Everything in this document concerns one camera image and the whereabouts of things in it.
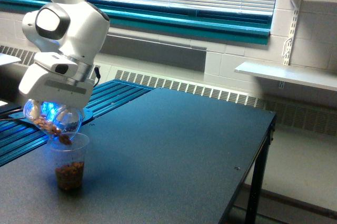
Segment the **cord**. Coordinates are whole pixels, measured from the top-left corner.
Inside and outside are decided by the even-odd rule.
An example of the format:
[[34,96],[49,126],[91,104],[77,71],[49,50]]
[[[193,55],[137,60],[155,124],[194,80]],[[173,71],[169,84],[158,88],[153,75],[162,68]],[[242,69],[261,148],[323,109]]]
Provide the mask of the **cord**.
[[1,114],[0,114],[0,117],[5,116],[5,115],[10,115],[10,114],[16,113],[16,112],[22,112],[22,108],[15,109],[15,110],[11,110],[11,111],[9,111],[9,112],[1,113]]
[[14,119],[0,119],[0,121],[12,121],[12,120],[23,120],[26,117],[22,117],[22,118],[14,118]]
[[100,74],[100,68],[99,67],[95,67],[94,69],[96,77],[97,77],[97,83],[95,83],[94,87],[96,87],[98,85],[98,83],[100,82],[101,79],[101,74]]

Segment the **table leg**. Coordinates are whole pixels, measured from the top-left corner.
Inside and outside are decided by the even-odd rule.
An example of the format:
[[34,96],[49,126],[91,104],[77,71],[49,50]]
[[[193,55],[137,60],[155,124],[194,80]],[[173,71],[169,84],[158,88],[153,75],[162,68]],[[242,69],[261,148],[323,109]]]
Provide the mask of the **table leg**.
[[267,139],[264,142],[264,146],[262,147],[262,150],[255,161],[245,224],[255,224],[255,218],[257,214],[257,207],[259,205],[259,198],[262,189],[262,182],[270,141],[271,141],[271,132],[267,134]]

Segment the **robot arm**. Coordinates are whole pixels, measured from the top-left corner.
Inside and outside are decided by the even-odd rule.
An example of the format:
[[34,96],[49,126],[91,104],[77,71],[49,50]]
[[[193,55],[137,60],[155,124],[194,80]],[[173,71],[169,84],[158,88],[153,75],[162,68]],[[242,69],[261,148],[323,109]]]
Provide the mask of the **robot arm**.
[[81,109],[92,94],[94,83],[87,76],[110,20],[86,0],[51,1],[23,19],[24,34],[41,52],[36,53],[19,90],[35,103]]

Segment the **plastic cup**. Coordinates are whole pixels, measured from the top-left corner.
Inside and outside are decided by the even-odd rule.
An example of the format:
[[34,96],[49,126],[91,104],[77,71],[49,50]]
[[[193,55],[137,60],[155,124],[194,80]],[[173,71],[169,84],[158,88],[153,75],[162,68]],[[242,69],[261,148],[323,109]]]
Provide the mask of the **plastic cup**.
[[64,133],[72,144],[63,144],[58,138],[49,140],[49,148],[53,160],[57,185],[69,191],[82,185],[84,162],[89,137],[81,133]]

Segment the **window sill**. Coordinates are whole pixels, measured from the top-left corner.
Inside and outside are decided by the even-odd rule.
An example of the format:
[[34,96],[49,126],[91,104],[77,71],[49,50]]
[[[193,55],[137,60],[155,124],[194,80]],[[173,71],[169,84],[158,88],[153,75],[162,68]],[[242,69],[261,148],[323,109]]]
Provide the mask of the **window sill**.
[[[0,10],[26,13],[35,11],[45,5],[38,0],[0,0]],[[178,34],[193,38],[207,38],[216,41],[236,41],[266,45],[269,40],[268,25],[238,23],[178,14],[158,13],[144,10],[132,10],[96,4],[110,17],[114,26],[131,27],[166,34]]]

